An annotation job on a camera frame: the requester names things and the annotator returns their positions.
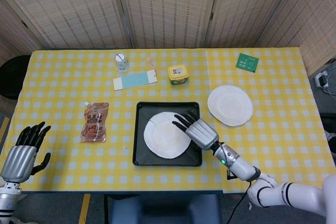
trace white cup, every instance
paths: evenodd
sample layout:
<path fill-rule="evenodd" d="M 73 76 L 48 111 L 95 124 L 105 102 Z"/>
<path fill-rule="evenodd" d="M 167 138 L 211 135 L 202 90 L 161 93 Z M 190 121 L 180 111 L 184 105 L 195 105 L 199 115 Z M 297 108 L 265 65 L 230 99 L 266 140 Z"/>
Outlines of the white cup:
<path fill-rule="evenodd" d="M 130 64 L 124 54 L 116 54 L 114 59 L 116 60 L 115 64 L 117 65 L 118 72 L 125 73 L 130 69 Z"/>

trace yellow container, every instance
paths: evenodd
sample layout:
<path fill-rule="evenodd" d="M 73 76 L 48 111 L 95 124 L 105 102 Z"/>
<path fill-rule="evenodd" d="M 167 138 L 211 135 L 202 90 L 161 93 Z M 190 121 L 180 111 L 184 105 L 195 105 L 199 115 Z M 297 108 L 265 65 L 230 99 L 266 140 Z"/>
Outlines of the yellow container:
<path fill-rule="evenodd" d="M 171 85 L 181 84 L 189 77 L 185 65 L 176 65 L 168 67 L 168 75 Z"/>

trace yellow lid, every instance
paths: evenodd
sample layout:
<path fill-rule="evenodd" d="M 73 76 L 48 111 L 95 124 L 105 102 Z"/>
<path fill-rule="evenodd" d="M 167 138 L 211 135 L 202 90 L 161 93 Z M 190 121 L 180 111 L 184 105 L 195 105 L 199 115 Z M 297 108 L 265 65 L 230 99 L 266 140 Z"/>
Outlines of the yellow lid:
<path fill-rule="evenodd" d="M 168 67 L 168 75 L 171 80 L 188 78 L 189 74 L 185 65 L 175 65 Z"/>

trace gray floor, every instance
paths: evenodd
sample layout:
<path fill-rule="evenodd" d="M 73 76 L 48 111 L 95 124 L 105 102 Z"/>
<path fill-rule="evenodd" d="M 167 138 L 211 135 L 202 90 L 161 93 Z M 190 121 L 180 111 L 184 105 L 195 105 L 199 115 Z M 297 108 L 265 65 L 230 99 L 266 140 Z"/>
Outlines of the gray floor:
<path fill-rule="evenodd" d="M 331 97 L 321 89 L 317 88 L 313 79 L 310 83 L 319 111 L 324 113 L 336 113 L 336 98 Z M 336 71 L 329 79 L 329 84 L 330 91 L 336 92 Z M 226 223 L 234 206 L 240 200 L 239 197 L 240 196 L 238 195 L 220 196 L 223 223 Z M 75 224 L 78 223 L 82 199 L 83 195 L 81 194 L 28 195 L 25 199 L 19 202 L 14 216 L 20 218 L 22 221 L 36 221 L 39 224 Z M 103 195 L 91 195 L 86 223 L 103 223 L 103 220 Z M 251 211 L 249 211 L 248 198 L 246 198 L 237 208 L 237 211 L 231 220 L 231 224 L 234 223 L 322 224 L 325 223 L 325 219 L 316 214 L 290 207 L 259 208 L 253 206 Z"/>

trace black chair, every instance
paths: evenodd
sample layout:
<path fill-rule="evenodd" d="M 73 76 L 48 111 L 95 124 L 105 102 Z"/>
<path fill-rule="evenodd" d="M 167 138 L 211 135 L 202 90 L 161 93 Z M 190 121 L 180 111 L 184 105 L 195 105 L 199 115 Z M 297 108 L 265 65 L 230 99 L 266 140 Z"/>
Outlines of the black chair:
<path fill-rule="evenodd" d="M 105 224 L 221 224 L 218 195 L 114 195 L 110 209 L 104 196 Z"/>
<path fill-rule="evenodd" d="M 0 67 L 0 94 L 17 100 L 26 76 L 30 55 L 17 56 Z"/>

